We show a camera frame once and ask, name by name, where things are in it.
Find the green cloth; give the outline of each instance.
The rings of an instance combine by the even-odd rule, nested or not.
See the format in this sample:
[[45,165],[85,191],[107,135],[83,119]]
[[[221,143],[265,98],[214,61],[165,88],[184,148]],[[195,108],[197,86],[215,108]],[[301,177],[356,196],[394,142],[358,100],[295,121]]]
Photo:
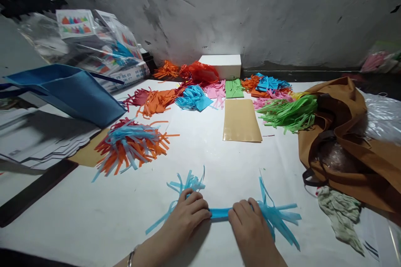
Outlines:
[[266,121],[266,126],[284,127],[284,133],[289,130],[293,134],[313,125],[315,111],[317,109],[317,97],[304,95],[294,102],[286,99],[273,99],[257,112],[264,115],[259,118]]
[[322,211],[330,218],[336,238],[364,254],[354,230],[354,223],[359,221],[360,202],[327,186],[318,190],[317,201]]
[[244,98],[244,92],[239,78],[226,81],[226,98]]

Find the green paper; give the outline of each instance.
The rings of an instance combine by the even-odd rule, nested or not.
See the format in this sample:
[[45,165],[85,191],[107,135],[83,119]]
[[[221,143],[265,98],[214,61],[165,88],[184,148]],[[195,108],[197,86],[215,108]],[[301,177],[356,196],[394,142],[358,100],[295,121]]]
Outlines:
[[244,98],[243,89],[239,78],[226,81],[226,98]]
[[259,118],[266,121],[265,126],[284,127],[293,134],[308,128],[315,122],[315,111],[317,109],[317,97],[304,95],[294,102],[285,99],[273,99],[270,104],[265,105],[257,112],[264,115]]

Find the hand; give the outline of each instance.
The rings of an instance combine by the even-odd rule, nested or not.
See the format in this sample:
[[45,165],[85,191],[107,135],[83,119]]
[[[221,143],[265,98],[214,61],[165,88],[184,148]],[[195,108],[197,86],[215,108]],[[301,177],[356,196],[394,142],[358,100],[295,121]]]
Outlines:
[[266,220],[253,198],[234,203],[228,212],[228,220],[246,267],[287,266],[274,245]]
[[132,266],[161,265],[175,255],[189,240],[194,229],[211,215],[201,193],[192,189],[184,190],[162,228],[138,247]]

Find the white cardboard box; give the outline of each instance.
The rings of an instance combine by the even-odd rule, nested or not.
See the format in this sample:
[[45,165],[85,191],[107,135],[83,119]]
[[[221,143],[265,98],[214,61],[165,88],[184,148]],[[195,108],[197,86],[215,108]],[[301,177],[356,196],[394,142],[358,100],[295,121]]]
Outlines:
[[241,75],[241,56],[234,55],[203,55],[199,61],[216,68],[220,79],[232,80]]

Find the cloth rag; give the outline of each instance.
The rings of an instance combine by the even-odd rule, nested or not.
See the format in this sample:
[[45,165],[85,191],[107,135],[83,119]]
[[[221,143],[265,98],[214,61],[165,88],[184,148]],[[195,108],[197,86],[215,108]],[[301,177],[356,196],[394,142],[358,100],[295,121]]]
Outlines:
[[322,211],[330,218],[336,238],[364,254],[354,230],[354,223],[359,220],[360,202],[328,186],[323,186],[318,190],[317,201]]

